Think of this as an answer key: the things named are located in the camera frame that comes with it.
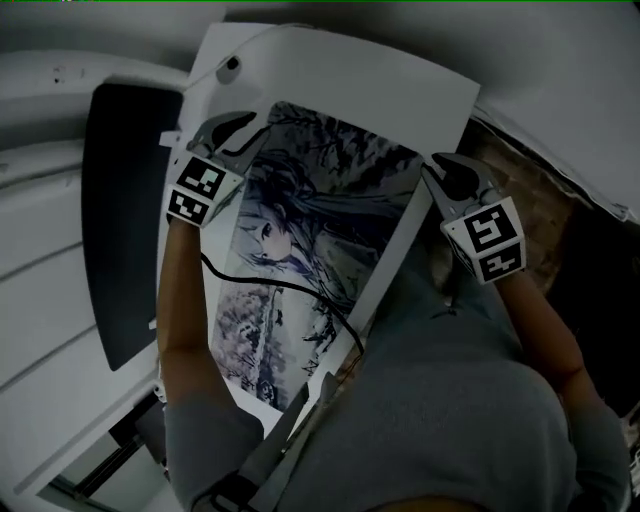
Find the forearm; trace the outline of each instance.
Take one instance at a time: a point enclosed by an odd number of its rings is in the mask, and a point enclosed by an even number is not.
[[[578,343],[525,272],[496,281],[531,366],[552,386],[584,369]]]
[[[209,351],[200,230],[173,219],[157,304],[158,351],[169,404],[205,392],[223,406],[233,398]]]

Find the person's left arm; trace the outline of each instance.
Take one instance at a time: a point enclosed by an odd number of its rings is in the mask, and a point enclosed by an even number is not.
[[[236,406],[211,355],[200,230],[176,218],[167,236],[157,314],[169,476],[189,510],[242,465],[262,440],[263,428]]]

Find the gray t-shirt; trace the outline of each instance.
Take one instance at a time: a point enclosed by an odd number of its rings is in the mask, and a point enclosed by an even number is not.
[[[517,339],[473,308],[434,310],[410,296],[405,306],[372,329],[360,374],[309,439],[280,512],[360,512],[424,496],[564,512],[584,493],[589,510],[619,510],[628,462],[613,411],[566,417],[521,362]],[[166,425],[185,509],[263,437],[258,420],[202,395],[169,406]]]

